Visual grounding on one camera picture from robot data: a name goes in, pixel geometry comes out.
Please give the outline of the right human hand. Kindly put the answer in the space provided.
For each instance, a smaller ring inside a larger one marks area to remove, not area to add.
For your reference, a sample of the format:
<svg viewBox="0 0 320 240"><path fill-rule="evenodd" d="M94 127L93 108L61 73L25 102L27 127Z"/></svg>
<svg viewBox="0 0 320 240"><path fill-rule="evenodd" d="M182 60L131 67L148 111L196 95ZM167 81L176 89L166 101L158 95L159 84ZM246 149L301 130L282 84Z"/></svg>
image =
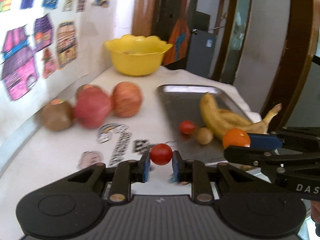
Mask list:
<svg viewBox="0 0 320 240"><path fill-rule="evenodd" d="M311 200L311 219L316 224L316 235L320 234L320 202Z"/></svg>

